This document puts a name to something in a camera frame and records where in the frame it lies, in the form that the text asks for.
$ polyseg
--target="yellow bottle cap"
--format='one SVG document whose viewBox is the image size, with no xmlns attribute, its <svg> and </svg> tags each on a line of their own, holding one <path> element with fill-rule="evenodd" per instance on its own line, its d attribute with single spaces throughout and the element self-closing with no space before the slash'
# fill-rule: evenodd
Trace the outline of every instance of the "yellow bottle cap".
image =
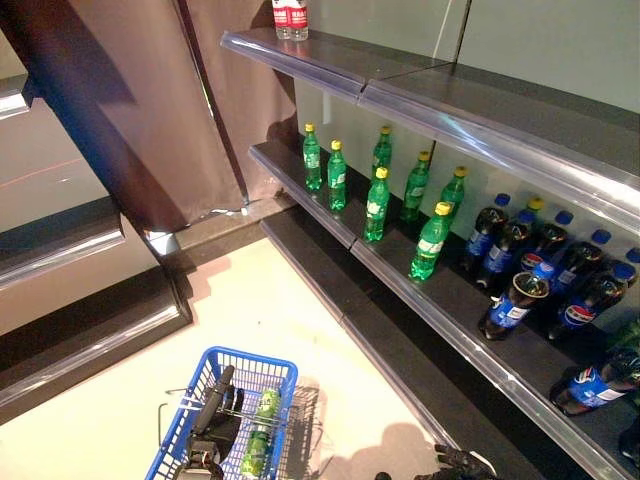
<svg viewBox="0 0 640 480">
<path fill-rule="evenodd" d="M 387 175 L 389 175 L 388 169 L 384 167 L 376 168 L 376 178 L 379 178 L 380 180 L 384 180 L 385 178 L 387 178 Z"/>
<path fill-rule="evenodd" d="M 527 207 L 531 210 L 540 210 L 542 207 L 544 207 L 544 200 L 542 200 L 540 197 L 531 197 L 531 200 L 529 200 L 529 203 L 527 203 Z"/>
<path fill-rule="evenodd" d="M 436 203 L 437 215 L 449 215 L 450 212 L 451 212 L 451 204 L 449 202 Z"/>
<path fill-rule="evenodd" d="M 456 177 L 460 177 L 460 178 L 466 177 L 468 173 L 469 173 L 469 169 L 467 167 L 456 167 L 456 169 L 453 171 L 453 174 Z"/>
</svg>

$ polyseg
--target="green bottle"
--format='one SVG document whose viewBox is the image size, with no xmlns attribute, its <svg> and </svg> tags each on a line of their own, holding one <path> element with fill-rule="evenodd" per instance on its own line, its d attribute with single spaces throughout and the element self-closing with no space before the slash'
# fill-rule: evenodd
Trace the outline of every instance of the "green bottle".
<svg viewBox="0 0 640 480">
<path fill-rule="evenodd" d="M 431 155 L 429 152 L 420 152 L 418 163 L 411 170 L 407 179 L 407 187 L 404 190 L 404 203 L 400 211 L 400 218 L 405 222 L 414 222 L 418 219 L 418 210 L 424 196 L 424 189 L 429 181 L 429 166 Z"/>
<path fill-rule="evenodd" d="M 304 167 L 306 170 L 305 183 L 309 190 L 320 190 L 322 185 L 322 172 L 320 171 L 320 145 L 315 134 L 316 127 L 313 123 L 306 123 L 304 131 L 307 138 L 304 139 L 302 145 L 302 154 L 304 156 Z"/>
<path fill-rule="evenodd" d="M 382 127 L 380 129 L 380 139 L 373 149 L 373 165 L 371 167 L 371 181 L 376 178 L 376 170 L 378 167 L 384 167 L 389 170 L 391 166 L 391 127 Z"/>
<path fill-rule="evenodd" d="M 342 156 L 342 142 L 331 142 L 331 156 L 327 165 L 327 178 L 329 179 L 329 208 L 342 210 L 347 203 L 346 180 L 347 164 Z"/>
<path fill-rule="evenodd" d="M 460 204 L 464 199 L 464 177 L 467 176 L 467 173 L 469 173 L 469 169 L 467 167 L 456 167 L 453 171 L 453 178 L 447 186 L 444 187 L 440 194 L 441 202 L 448 202 L 451 204 L 451 212 L 447 218 L 449 224 L 453 222 L 453 219 L 456 217 L 458 209 L 460 208 Z"/>
<path fill-rule="evenodd" d="M 364 225 L 364 239 L 367 242 L 377 242 L 384 233 L 384 217 L 387 215 L 387 204 L 389 203 L 388 173 L 386 168 L 379 167 L 369 190 L 367 221 Z"/>
<path fill-rule="evenodd" d="M 450 203 L 438 202 L 436 204 L 435 215 L 422 227 L 422 232 L 420 232 L 420 241 L 416 255 L 411 262 L 409 278 L 424 282 L 433 273 L 436 260 L 449 233 L 451 222 L 447 219 L 450 213 Z"/>
</svg>

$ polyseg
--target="pepsi bottle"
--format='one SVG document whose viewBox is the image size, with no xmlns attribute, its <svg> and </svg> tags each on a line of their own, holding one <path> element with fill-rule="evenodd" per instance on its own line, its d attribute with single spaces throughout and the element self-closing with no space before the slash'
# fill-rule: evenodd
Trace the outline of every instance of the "pepsi bottle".
<svg viewBox="0 0 640 480">
<path fill-rule="evenodd" d="M 611 350 L 591 366 L 551 389 L 551 401 L 567 416 L 580 415 L 640 388 L 638 348 Z"/>
<path fill-rule="evenodd" d="M 521 210 L 515 220 L 507 223 L 482 261 L 482 268 L 476 283 L 489 290 L 495 290 L 511 271 L 513 257 L 531 235 L 531 224 L 535 215 L 529 210 Z"/>
<path fill-rule="evenodd" d="M 545 223 L 532 236 L 532 242 L 520 258 L 519 270 L 533 270 L 540 262 L 551 263 L 553 256 L 567 241 L 567 231 L 564 227 L 573 220 L 573 214 L 566 210 L 558 212 L 555 223 Z"/>
<path fill-rule="evenodd" d="M 553 267 L 540 262 L 533 272 L 520 272 L 513 277 L 512 284 L 500 296 L 493 297 L 478 328 L 487 340 L 504 340 L 524 319 L 529 311 L 549 296 L 549 278 Z"/>
<path fill-rule="evenodd" d="M 567 336 L 584 327 L 622 300 L 627 282 L 634 273 L 631 265 L 619 263 L 611 272 L 602 272 L 587 280 L 558 309 L 556 320 L 549 327 L 549 340 Z"/>
<path fill-rule="evenodd" d="M 606 244 L 610 238 L 611 234 L 606 230 L 596 230 L 591 235 L 593 243 L 576 242 L 571 245 L 558 262 L 556 273 L 551 279 L 553 294 L 565 295 L 572 287 L 579 285 L 584 278 L 596 271 L 604 258 L 600 246 Z"/>
<path fill-rule="evenodd" d="M 499 193 L 494 200 L 495 207 L 480 210 L 473 233 L 467 240 L 464 255 L 460 259 L 460 265 L 467 272 L 475 274 L 493 245 L 496 234 L 507 222 L 508 216 L 502 208 L 509 204 L 509 200 L 509 195 Z"/>
</svg>

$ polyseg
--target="blue bottle cap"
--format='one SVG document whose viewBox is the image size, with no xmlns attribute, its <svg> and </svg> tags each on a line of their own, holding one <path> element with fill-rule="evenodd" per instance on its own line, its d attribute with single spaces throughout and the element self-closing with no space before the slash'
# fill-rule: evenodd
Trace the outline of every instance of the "blue bottle cap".
<svg viewBox="0 0 640 480">
<path fill-rule="evenodd" d="M 573 213 L 566 210 L 560 210 L 556 215 L 556 223 L 559 225 L 569 225 L 573 220 Z"/>
<path fill-rule="evenodd" d="M 510 201 L 511 197 L 506 193 L 499 193 L 498 195 L 496 195 L 496 199 L 494 200 L 495 204 L 499 207 L 506 207 L 507 205 L 509 205 Z"/>
<path fill-rule="evenodd" d="M 611 234 L 609 232 L 600 229 L 596 230 L 595 232 L 593 232 L 593 235 L 591 235 L 591 240 L 599 243 L 600 245 L 604 245 L 605 243 L 607 243 L 610 238 Z"/>
<path fill-rule="evenodd" d="M 627 252 L 626 257 L 631 263 L 640 263 L 640 248 L 632 248 Z"/>
<path fill-rule="evenodd" d="M 613 266 L 613 277 L 616 280 L 628 282 L 635 276 L 635 274 L 636 274 L 636 269 L 633 268 L 628 263 L 616 263 Z"/>
<path fill-rule="evenodd" d="M 531 210 L 520 210 L 518 213 L 518 223 L 528 225 L 536 219 L 535 214 Z"/>
<path fill-rule="evenodd" d="M 538 278 L 549 279 L 553 276 L 553 265 L 547 262 L 540 262 L 533 269 L 533 275 Z"/>
</svg>

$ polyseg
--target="blue label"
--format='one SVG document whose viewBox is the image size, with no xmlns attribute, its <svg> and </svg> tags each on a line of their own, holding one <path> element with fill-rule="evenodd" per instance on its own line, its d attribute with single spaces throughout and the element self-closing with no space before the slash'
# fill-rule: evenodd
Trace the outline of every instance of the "blue label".
<svg viewBox="0 0 640 480">
<path fill-rule="evenodd" d="M 467 241 L 467 252 L 474 257 L 483 257 L 491 248 L 491 235 L 474 230 Z"/>
<path fill-rule="evenodd" d="M 624 393 L 611 390 L 594 367 L 583 370 L 575 378 L 571 379 L 569 393 L 577 402 L 591 408 L 601 407 L 605 403 L 624 395 Z"/>
<path fill-rule="evenodd" d="M 572 297 L 571 301 L 560 308 L 558 317 L 564 325 L 574 329 L 591 323 L 597 314 L 598 312 L 584 303 L 581 298 Z"/>
<path fill-rule="evenodd" d="M 484 262 L 482 263 L 484 268 L 493 273 L 502 273 L 505 271 L 509 263 L 511 263 L 511 258 L 513 257 L 512 252 L 505 252 L 504 250 L 500 250 L 496 245 L 491 247 L 491 250 L 484 257 Z"/>
<path fill-rule="evenodd" d="M 492 323 L 504 328 L 514 328 L 529 313 L 528 308 L 514 307 L 506 294 L 498 299 L 489 311 Z"/>
</svg>

